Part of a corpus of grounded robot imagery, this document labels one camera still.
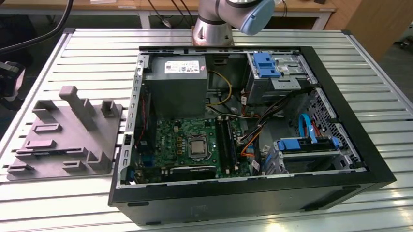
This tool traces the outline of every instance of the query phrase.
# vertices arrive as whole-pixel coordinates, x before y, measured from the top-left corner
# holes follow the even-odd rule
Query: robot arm
[[[255,35],[269,20],[273,7],[273,0],[200,0],[193,44],[231,45],[231,26]]]

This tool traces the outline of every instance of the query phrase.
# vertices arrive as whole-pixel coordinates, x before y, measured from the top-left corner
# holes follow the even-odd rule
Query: sticker
[[[245,105],[245,97],[244,96],[240,97],[240,104]]]
[[[251,165],[252,165],[252,167],[256,169],[256,171],[259,171],[259,164],[256,163],[255,160],[252,160]]]
[[[288,68],[285,66],[277,66],[277,70],[288,71]]]
[[[267,152],[269,150],[269,146],[264,145],[263,146],[263,152]]]
[[[165,74],[172,73],[199,73],[199,61],[196,60],[166,61]]]
[[[118,9],[136,9],[134,6],[117,6]]]
[[[320,8],[319,11],[334,11],[332,8]]]

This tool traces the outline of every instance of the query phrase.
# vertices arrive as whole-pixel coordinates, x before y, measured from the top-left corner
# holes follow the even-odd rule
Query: table surface
[[[169,0],[150,0],[156,10],[172,10],[176,8]],[[5,0],[1,7],[5,8],[29,8],[29,9],[64,9],[66,0]],[[178,0],[176,5],[184,10]],[[189,10],[196,11],[199,0],[184,0]],[[285,0],[287,10],[289,12],[332,12],[336,10],[335,5],[327,1],[326,4],[316,4],[312,0]],[[146,0],[117,0],[117,3],[90,4],[89,0],[74,0],[73,10],[152,10]],[[283,11],[283,5],[275,7],[275,11]]]
[[[356,195],[328,210],[169,224],[144,229],[173,231],[360,231],[413,226],[413,107],[394,83],[350,36],[340,31],[263,30],[247,37],[233,31],[235,45],[312,46],[368,133],[396,182]],[[57,93],[76,85],[92,104],[113,99],[128,106],[140,45],[191,45],[188,29],[76,29],[64,34],[27,98],[0,142],[0,181],[23,143],[35,100],[65,105]],[[98,177],[0,185],[0,231],[130,231],[140,229],[106,206],[110,174]]]

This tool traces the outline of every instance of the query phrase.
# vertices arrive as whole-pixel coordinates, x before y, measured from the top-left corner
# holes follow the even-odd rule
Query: blue clip
[[[313,133],[313,127],[311,125],[311,120],[308,115],[300,114],[297,119],[297,129],[299,129],[299,136],[303,137],[303,121],[304,125],[307,127],[308,137],[311,138],[311,143],[316,143],[315,133]]]
[[[334,148],[338,149],[339,148],[339,140],[338,140],[338,138],[332,137],[331,138],[331,142],[332,142]]]
[[[283,142],[281,142],[281,141],[277,141],[277,142],[276,142],[276,145],[277,145],[277,150],[279,150],[279,151],[283,151],[283,150],[284,150]]]
[[[279,78],[281,76],[276,69],[275,60],[268,53],[253,53],[252,57],[259,78]]]
[[[283,139],[281,143],[287,150],[300,149],[297,139]]]

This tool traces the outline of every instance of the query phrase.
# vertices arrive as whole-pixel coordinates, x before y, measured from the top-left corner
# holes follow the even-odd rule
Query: desk
[[[352,36],[340,31],[263,30],[248,37],[233,31],[235,45],[312,46],[396,182],[356,195],[326,211],[232,218],[144,227],[160,231],[360,231],[402,230],[413,215],[413,106]],[[23,143],[35,100],[52,99],[76,85],[92,104],[114,99],[128,107],[137,48],[191,45],[188,29],[76,29],[64,33],[0,142],[0,231],[84,232],[140,229],[106,206],[110,175],[54,181],[6,182],[13,149]],[[124,122],[117,144],[122,141]]]
[[[180,15],[169,0],[150,0],[160,15]],[[58,15],[66,0],[5,0],[0,14],[9,15]],[[187,15],[178,0],[176,5]],[[199,0],[184,0],[192,15],[197,15]],[[327,1],[324,5],[313,1],[287,0],[287,17],[313,17],[316,18],[312,29],[323,29],[331,13],[336,7]],[[272,16],[281,16],[283,5],[275,7]],[[117,3],[90,4],[89,0],[74,0],[72,15],[137,15],[141,28],[149,28],[149,16],[154,11],[146,0],[118,0]]]

